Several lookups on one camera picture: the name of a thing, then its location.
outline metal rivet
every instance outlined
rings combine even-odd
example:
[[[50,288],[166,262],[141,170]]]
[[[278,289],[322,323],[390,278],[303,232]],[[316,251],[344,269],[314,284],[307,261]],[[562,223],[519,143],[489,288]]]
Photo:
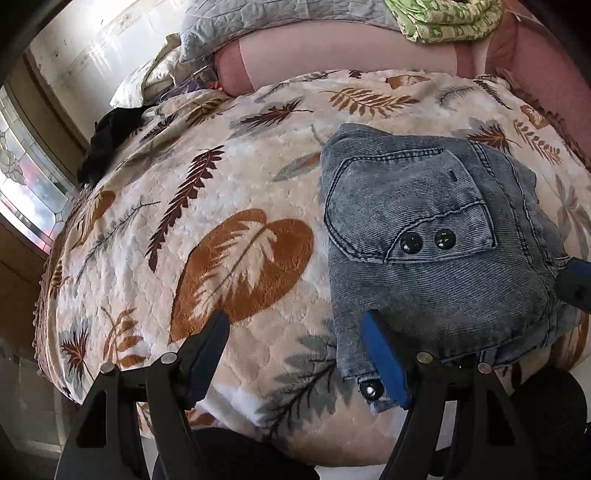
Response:
[[[478,371],[481,374],[488,375],[489,373],[492,372],[492,367],[489,364],[486,364],[484,362],[481,362],[481,363],[478,364]]]
[[[105,375],[109,375],[115,370],[115,366],[111,362],[107,362],[100,366],[100,372]]]
[[[376,401],[384,394],[384,386],[378,379],[364,380],[359,384],[359,390],[366,400]]]
[[[429,352],[419,352],[417,353],[417,360],[422,364],[430,364],[433,362],[433,355]]]
[[[177,354],[174,352],[168,352],[165,353],[161,358],[160,361],[164,364],[164,365],[170,365],[173,364],[177,361]]]

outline pillow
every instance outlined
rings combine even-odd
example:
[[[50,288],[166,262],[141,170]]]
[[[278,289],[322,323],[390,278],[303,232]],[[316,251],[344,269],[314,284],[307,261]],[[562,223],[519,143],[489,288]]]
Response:
[[[300,22],[246,35],[214,56],[230,95],[322,70],[426,70],[473,77],[467,43],[417,44],[397,31],[348,22]]]
[[[234,38],[302,20],[345,20],[400,30],[384,0],[199,0],[181,33],[181,61],[201,60]]]
[[[139,108],[152,102],[172,85],[181,84],[197,67],[194,62],[179,62],[180,47],[179,34],[168,35],[158,54],[121,82],[111,99],[111,106]]]

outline green patterned cloth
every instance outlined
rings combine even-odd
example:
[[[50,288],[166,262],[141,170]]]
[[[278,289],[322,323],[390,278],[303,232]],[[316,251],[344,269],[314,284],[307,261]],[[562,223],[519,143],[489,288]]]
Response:
[[[476,40],[493,31],[503,14],[501,0],[385,0],[411,41]]]

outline gray leaf print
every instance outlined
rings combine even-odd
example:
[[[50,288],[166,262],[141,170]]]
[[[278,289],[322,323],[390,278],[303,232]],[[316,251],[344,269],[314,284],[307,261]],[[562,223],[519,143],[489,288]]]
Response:
[[[314,415],[332,414],[339,395],[348,405],[354,382],[345,381],[336,368],[336,337],[332,322],[324,321],[327,335],[298,338],[306,353],[285,358],[293,370],[275,377],[280,386],[267,396],[257,413],[268,438],[291,435]]]

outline black clamp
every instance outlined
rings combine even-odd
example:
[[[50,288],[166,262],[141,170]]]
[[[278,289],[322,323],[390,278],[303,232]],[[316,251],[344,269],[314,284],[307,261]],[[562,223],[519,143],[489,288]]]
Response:
[[[168,480],[212,480],[184,410],[205,398],[228,341],[228,316],[216,310],[177,353],[149,367],[120,371],[104,364],[64,447],[56,480],[150,480],[136,402],[147,402]]]

